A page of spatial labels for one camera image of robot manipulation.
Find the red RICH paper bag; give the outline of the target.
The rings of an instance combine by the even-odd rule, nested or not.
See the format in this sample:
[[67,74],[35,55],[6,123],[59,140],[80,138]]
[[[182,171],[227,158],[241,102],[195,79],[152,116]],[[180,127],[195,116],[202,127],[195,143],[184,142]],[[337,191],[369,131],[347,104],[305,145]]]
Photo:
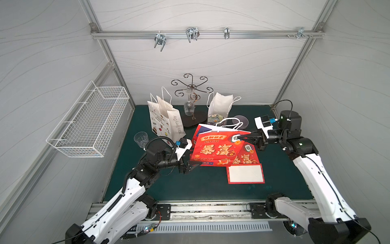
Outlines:
[[264,173],[255,147],[245,143],[233,163],[226,168],[230,185],[264,184]]

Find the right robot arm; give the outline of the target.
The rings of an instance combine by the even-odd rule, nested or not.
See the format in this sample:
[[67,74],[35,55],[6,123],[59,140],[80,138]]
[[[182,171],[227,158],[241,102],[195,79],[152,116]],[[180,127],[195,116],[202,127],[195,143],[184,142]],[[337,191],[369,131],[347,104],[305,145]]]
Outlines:
[[315,244],[356,244],[371,232],[368,220],[358,217],[337,190],[314,143],[301,135],[302,117],[297,112],[284,110],[279,119],[265,115],[255,122],[257,131],[236,138],[254,145],[256,150],[279,144],[300,171],[318,209],[310,210],[285,194],[275,193],[261,206],[249,205],[254,215],[286,217],[283,225],[291,235],[308,233]]

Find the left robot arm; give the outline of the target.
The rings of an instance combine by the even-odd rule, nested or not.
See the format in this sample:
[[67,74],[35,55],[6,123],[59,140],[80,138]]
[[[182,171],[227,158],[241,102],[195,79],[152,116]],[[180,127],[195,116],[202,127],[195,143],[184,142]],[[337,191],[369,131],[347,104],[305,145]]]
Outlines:
[[67,231],[66,244],[114,244],[133,226],[154,219],[157,201],[147,190],[159,179],[160,171],[177,168],[188,174],[200,163],[183,161],[192,148],[192,141],[182,138],[174,142],[158,136],[145,145],[138,164],[124,178],[122,188],[96,214],[83,224],[73,224]]

